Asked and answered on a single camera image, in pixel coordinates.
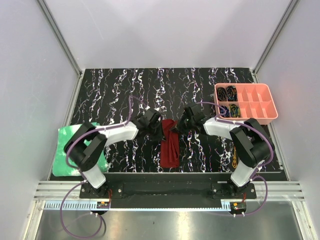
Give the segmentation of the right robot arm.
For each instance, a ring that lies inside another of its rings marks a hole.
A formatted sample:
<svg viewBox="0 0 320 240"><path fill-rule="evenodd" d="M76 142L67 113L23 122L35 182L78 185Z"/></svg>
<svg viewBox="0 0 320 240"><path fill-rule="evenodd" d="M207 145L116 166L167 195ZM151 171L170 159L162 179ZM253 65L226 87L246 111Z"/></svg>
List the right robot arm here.
<svg viewBox="0 0 320 240"><path fill-rule="evenodd" d="M231 121L218 116L209 117L195 103L184 109L182 117L171 128L174 133L184 135L191 130L233 142L238 164L228 182L221 188L223 194L232 198L243 195L258 170L274 158L275 146L255 118Z"/></svg>

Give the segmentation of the red cloth napkin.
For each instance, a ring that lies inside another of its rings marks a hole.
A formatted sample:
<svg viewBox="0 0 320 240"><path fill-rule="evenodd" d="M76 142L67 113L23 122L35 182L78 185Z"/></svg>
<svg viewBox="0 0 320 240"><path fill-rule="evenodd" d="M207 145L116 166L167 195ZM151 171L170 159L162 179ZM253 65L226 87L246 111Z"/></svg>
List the red cloth napkin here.
<svg viewBox="0 0 320 240"><path fill-rule="evenodd" d="M173 130L177 121L164 119L162 129L165 140L161 141L160 146L160 166L162 168L177 168L180 166L180 144L179 134Z"/></svg>

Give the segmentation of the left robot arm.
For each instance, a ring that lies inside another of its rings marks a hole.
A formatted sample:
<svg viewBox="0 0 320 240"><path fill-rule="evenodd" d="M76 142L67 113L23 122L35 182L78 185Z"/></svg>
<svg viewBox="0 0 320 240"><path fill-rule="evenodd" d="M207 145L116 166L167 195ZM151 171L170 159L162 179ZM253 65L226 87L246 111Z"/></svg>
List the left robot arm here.
<svg viewBox="0 0 320 240"><path fill-rule="evenodd" d="M64 146L66 164L79 171L84 182L91 185L90 192L95 197L103 198L108 193L108 186L98 160L105 147L144 136L151 136L156 141L165 139L162 115L157 109L148 108L124 123L108 126L83 123Z"/></svg>

